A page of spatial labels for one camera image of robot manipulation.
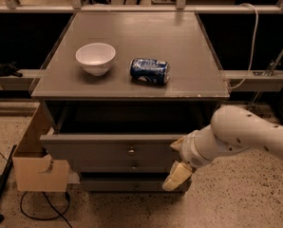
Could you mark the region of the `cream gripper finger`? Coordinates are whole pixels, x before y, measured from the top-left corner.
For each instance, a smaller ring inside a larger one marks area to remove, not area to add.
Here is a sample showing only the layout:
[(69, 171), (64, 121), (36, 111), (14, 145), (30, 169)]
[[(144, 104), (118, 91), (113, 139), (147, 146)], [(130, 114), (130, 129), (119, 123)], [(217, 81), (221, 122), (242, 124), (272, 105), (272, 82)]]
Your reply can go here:
[(192, 175), (192, 167), (185, 162), (175, 161), (170, 174), (162, 184), (165, 191), (174, 191)]

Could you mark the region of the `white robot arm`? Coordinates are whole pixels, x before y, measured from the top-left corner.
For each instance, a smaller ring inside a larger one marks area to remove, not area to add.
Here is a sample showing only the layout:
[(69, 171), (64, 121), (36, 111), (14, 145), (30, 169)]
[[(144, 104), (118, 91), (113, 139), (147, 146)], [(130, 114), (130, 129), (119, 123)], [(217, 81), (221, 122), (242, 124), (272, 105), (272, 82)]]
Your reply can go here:
[(191, 177), (193, 169), (251, 148), (283, 161), (283, 125), (270, 123), (241, 107), (226, 105), (213, 114), (209, 125), (180, 137), (170, 146), (179, 152), (180, 161), (173, 163), (162, 185), (165, 191), (177, 189)]

